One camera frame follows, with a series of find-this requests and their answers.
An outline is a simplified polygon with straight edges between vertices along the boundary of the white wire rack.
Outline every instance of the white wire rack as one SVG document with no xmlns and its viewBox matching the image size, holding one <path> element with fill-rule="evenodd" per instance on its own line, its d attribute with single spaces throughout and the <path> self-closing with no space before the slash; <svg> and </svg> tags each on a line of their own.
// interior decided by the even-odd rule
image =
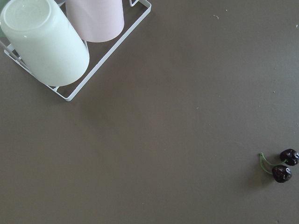
<svg viewBox="0 0 299 224">
<path fill-rule="evenodd" d="M 102 66 L 102 64 L 111 56 L 111 54 L 117 49 L 117 47 L 127 38 L 127 36 L 138 26 L 138 24 L 150 13 L 151 11 L 151 4 L 147 0 L 135 0 L 132 2 L 132 0 L 129 0 L 130 6 L 133 7 L 137 3 L 143 4 L 147 9 L 143 12 L 143 14 L 127 29 L 125 33 L 122 34 L 122 36 L 119 37 L 117 42 L 111 47 L 111 49 L 99 60 L 99 62 L 91 69 L 91 71 L 77 84 L 75 89 L 66 97 L 63 96 L 61 93 L 58 92 L 59 86 L 47 86 L 50 88 L 53 92 L 55 92 L 57 95 L 65 99 L 66 101 L 71 101 L 76 94 L 82 89 L 82 87 L 88 82 L 88 80 L 95 74 L 95 72 Z M 12 44 L 9 44 L 6 46 L 3 42 L 0 41 L 0 45 L 5 49 L 4 52 L 6 55 L 8 55 L 11 59 L 13 59 L 18 65 L 20 65 L 23 69 L 25 69 L 29 74 L 34 76 L 32 72 L 29 70 L 29 68 L 26 66 L 26 64 L 22 61 L 22 58 L 17 56 L 14 52 L 14 47 Z"/>
</svg>

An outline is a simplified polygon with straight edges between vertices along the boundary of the gray table surface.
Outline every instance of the gray table surface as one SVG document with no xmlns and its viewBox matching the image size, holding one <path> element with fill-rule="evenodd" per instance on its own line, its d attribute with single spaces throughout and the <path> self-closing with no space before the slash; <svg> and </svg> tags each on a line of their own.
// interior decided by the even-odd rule
<svg viewBox="0 0 299 224">
<path fill-rule="evenodd" d="M 1 224 L 298 223 L 299 2 L 151 3 L 71 102 L 0 54 Z"/>
</svg>

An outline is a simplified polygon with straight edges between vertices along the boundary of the cherry stem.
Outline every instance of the cherry stem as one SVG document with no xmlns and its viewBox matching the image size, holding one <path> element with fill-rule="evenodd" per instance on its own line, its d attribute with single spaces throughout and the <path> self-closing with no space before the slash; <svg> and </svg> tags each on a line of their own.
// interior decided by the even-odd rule
<svg viewBox="0 0 299 224">
<path fill-rule="evenodd" d="M 260 153 L 260 154 L 259 154 L 259 157 L 260 157 L 260 166 L 261 166 L 261 168 L 263 169 L 263 171 L 265 171 L 266 173 L 268 173 L 268 174 L 270 174 L 270 175 L 272 175 L 272 173 L 265 169 L 265 167 L 263 166 L 263 161 L 265 161 L 269 166 L 273 166 L 273 167 L 278 166 L 278 165 L 282 165 L 282 164 L 284 164 L 284 163 L 287 161 L 287 159 L 286 159 L 286 160 L 284 160 L 283 162 L 281 162 L 281 163 L 279 163 L 279 164 L 272 164 L 272 163 L 270 163 L 270 162 L 265 158 L 265 156 L 264 156 L 263 153 Z"/>
</svg>

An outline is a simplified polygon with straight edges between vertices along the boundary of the cherry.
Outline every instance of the cherry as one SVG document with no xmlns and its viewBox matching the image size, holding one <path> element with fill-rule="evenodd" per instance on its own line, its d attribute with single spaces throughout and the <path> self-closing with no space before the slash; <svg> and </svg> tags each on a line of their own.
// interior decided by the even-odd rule
<svg viewBox="0 0 299 224">
<path fill-rule="evenodd" d="M 278 165 L 272 168 L 272 174 L 274 179 L 278 183 L 284 183 L 292 177 L 291 170 L 284 166 L 284 165 Z"/>
<path fill-rule="evenodd" d="M 294 149 L 287 149 L 280 154 L 280 160 L 285 161 L 290 166 L 295 166 L 299 162 L 299 154 Z"/>
</svg>

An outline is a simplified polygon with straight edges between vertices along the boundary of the upside-down cup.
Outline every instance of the upside-down cup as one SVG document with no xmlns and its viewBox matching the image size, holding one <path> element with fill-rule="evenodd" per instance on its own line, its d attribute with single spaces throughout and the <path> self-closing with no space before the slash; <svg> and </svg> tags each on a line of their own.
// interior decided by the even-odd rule
<svg viewBox="0 0 299 224">
<path fill-rule="evenodd" d="M 40 82 L 64 86 L 85 73 L 88 50 L 54 0 L 11 0 L 0 26 Z"/>
<path fill-rule="evenodd" d="M 106 42 L 124 28 L 122 0 L 66 0 L 66 14 L 81 37 L 88 42 Z"/>
<path fill-rule="evenodd" d="M 6 3 L 8 3 L 9 0 L 0 0 L 0 13 L 3 9 L 3 7 L 6 5 Z M 2 29 L 0 28 L 0 37 L 4 37 L 4 33 L 2 32 Z"/>
</svg>

